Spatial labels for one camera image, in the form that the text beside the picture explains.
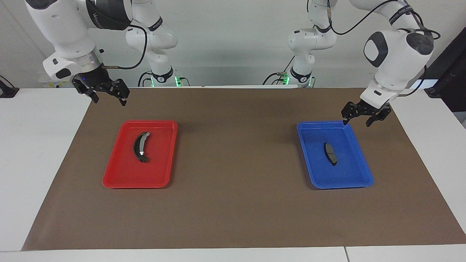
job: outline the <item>white tabletop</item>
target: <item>white tabletop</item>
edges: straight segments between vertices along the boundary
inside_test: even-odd
[[[347,255],[351,262],[465,261],[466,245],[17,252],[89,103],[74,89],[22,89],[13,99],[0,99],[0,261],[346,262]],[[423,91],[392,106],[465,230],[466,130],[441,100]]]

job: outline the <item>brown mat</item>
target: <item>brown mat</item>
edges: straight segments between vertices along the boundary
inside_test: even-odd
[[[466,243],[395,114],[351,122],[375,184],[317,190],[296,131],[340,119],[361,89],[132,89],[91,104],[23,250],[271,248]],[[179,123],[171,182],[112,190],[102,177],[120,125]]]

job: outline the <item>white wall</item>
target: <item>white wall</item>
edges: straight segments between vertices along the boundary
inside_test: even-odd
[[[442,34],[431,63],[466,26],[466,1],[409,3],[428,28]],[[0,74],[20,86],[34,87],[42,54],[52,54],[53,47],[24,5],[22,0],[0,0]],[[286,44],[288,34],[311,27],[306,0],[159,0],[158,8],[179,35],[179,45],[167,53],[179,74],[188,77],[192,85],[261,84],[270,73],[283,70],[293,56]],[[344,31],[365,14],[349,1],[340,0],[333,12],[334,27]],[[4,20],[22,32],[12,31]],[[366,86],[375,69],[365,60],[363,46],[373,32],[388,28],[387,20],[374,14],[350,34],[340,36],[332,49],[316,51],[316,87]],[[130,66],[139,59],[139,53],[127,46],[125,32],[91,29],[90,33],[99,48],[105,49],[105,64]],[[18,44],[19,38],[29,39],[31,46]],[[135,70],[112,70],[111,75],[134,86],[139,75],[148,70],[149,65],[143,63]]]

